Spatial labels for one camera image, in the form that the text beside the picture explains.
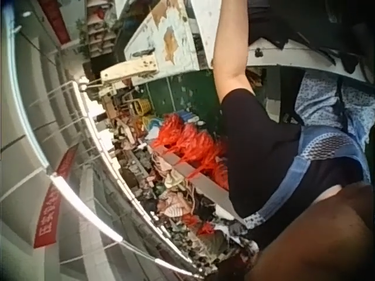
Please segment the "green floor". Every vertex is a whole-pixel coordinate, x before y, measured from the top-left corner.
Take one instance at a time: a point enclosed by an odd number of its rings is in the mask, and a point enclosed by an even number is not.
[[[220,120],[219,100],[211,71],[202,70],[163,78],[142,86],[142,89],[144,89],[144,97],[149,96],[151,98],[155,113],[158,116],[175,111],[174,104],[176,111],[189,108],[192,112],[198,114],[200,119],[206,122],[206,128],[210,133],[224,133]],[[264,99],[262,89],[258,91],[257,97],[261,100]],[[374,182],[375,127],[370,134],[370,144],[367,146],[366,155]]]

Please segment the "light blue patterned fabric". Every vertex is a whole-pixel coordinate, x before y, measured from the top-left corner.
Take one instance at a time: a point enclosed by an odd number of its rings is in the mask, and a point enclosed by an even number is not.
[[[375,97],[365,95],[361,98],[362,93],[342,88],[343,95],[346,94],[343,100],[348,106],[347,116],[350,118],[348,133],[344,133],[341,131],[343,124],[333,110],[338,101],[336,87],[336,79],[331,74],[317,71],[306,73],[296,101],[296,112],[305,123],[299,140],[298,155],[280,186],[264,206],[244,219],[248,229],[265,223],[285,204],[299,186],[311,161],[350,157],[361,164],[363,181],[370,183],[363,147],[375,122]]]

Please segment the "red banner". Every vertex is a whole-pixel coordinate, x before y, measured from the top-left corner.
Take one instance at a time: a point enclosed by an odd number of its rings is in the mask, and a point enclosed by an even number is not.
[[[59,167],[56,169],[56,173],[64,179],[67,179],[69,176],[77,148],[78,144],[69,148],[65,152]],[[61,194],[57,188],[51,184],[47,190],[42,209],[40,210],[39,220],[36,225],[34,249],[56,243],[60,203]]]
[[[70,42],[70,36],[57,0],[37,0],[61,45]]]

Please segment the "hair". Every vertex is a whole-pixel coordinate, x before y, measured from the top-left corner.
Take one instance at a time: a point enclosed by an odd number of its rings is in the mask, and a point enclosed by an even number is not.
[[[157,199],[154,199],[154,198],[147,199],[147,200],[142,202],[142,206],[149,213],[150,212],[154,212],[154,213],[158,212],[158,200]]]

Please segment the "black shirt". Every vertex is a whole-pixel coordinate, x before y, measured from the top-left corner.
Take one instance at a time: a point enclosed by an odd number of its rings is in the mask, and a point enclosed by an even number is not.
[[[265,204],[285,177],[298,153],[301,126],[271,120],[245,89],[230,92],[221,107],[229,139],[229,197],[245,218]],[[249,231],[248,238],[264,248],[325,190],[362,177],[360,163],[347,157],[313,161],[291,198],[266,223]]]

